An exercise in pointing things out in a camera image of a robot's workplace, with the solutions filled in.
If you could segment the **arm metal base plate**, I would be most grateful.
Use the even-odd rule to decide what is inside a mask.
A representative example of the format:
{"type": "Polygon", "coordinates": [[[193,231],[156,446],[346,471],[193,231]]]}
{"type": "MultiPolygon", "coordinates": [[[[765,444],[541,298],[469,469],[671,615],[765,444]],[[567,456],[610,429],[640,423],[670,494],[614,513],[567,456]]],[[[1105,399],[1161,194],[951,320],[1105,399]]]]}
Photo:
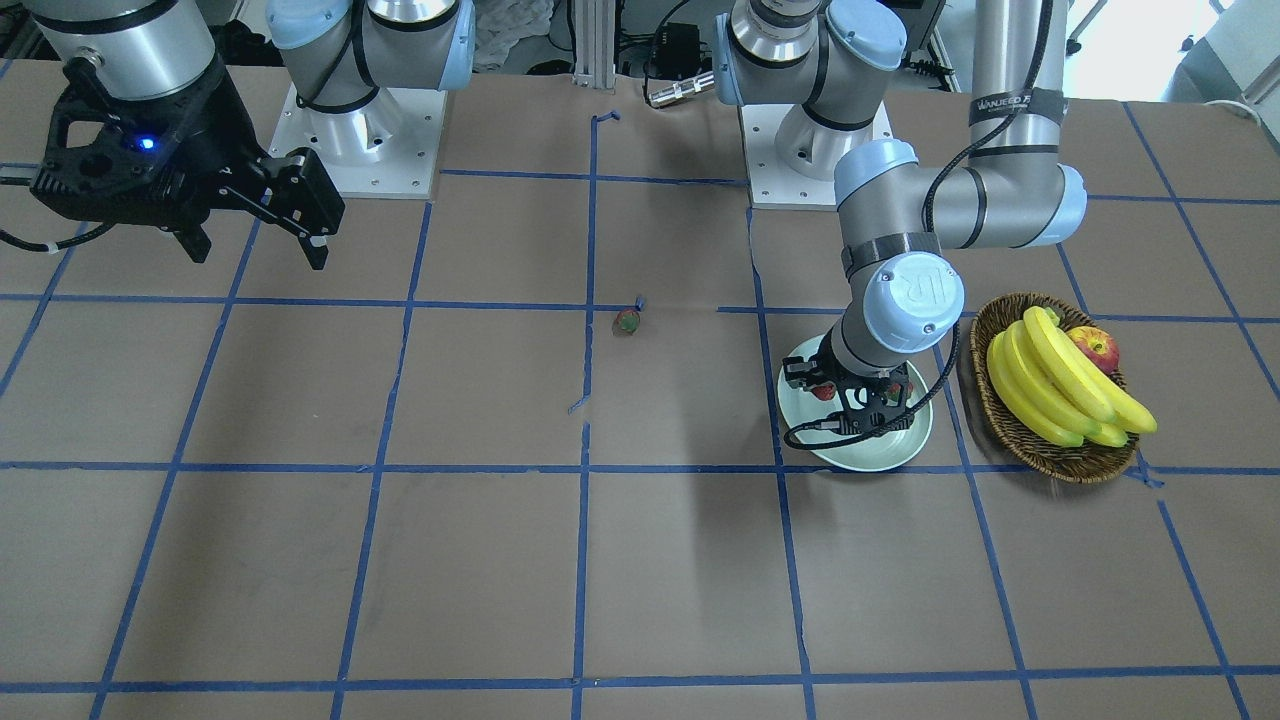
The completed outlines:
{"type": "Polygon", "coordinates": [[[860,129],[832,129],[800,105],[748,105],[740,109],[751,205],[755,209],[833,211],[835,167],[851,149],[891,138],[884,104],[860,129]]]}
{"type": "Polygon", "coordinates": [[[269,143],[273,155],[314,150],[346,199],[429,200],[451,94],[380,88],[344,113],[303,109],[289,87],[269,143]]]}

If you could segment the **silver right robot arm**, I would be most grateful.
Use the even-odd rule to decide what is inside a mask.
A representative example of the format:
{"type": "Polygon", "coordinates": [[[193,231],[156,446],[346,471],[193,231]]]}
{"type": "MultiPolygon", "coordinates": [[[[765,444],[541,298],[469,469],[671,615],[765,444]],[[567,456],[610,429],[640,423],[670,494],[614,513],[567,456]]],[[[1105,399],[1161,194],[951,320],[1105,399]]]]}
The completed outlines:
{"type": "Polygon", "coordinates": [[[211,242],[214,210],[246,211],[326,264],[346,211],[334,172],[417,152],[394,91],[457,91],[474,68],[471,1],[270,1],[268,32],[207,23],[195,1],[28,1],[61,59],[67,87],[50,118],[42,161],[27,186],[60,217],[90,223],[60,252],[116,225],[173,236],[195,263],[211,242]],[[259,142],[228,69],[284,67],[294,88],[297,146],[259,142]]]}

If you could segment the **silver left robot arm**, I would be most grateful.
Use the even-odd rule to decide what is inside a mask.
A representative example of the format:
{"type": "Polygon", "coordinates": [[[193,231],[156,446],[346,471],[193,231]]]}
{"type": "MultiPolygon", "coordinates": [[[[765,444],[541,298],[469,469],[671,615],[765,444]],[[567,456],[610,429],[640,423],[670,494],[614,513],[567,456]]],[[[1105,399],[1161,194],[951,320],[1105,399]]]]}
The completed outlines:
{"type": "MultiPolygon", "coordinates": [[[[869,138],[833,164],[851,300],[812,356],[785,361],[783,380],[837,407],[788,429],[788,447],[838,448],[911,427],[924,402],[909,401],[908,360],[963,310],[946,249],[1060,243],[1083,220],[1082,176],[1059,160],[1068,3],[977,9],[969,145],[931,168],[900,138],[869,138]]],[[[878,1],[737,1],[716,19],[716,91],[731,106],[791,104],[818,129],[858,133],[906,38],[878,1]]]]}

